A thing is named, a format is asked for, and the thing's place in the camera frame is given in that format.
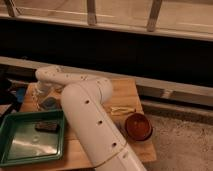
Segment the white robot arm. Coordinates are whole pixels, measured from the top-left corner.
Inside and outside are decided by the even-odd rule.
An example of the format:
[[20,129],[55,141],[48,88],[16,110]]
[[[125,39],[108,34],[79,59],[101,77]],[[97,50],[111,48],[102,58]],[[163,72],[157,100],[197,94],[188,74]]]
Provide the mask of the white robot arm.
[[63,86],[62,110],[95,171],[147,171],[102,106],[113,93],[108,78],[64,73],[56,65],[37,69],[35,76],[38,94]]

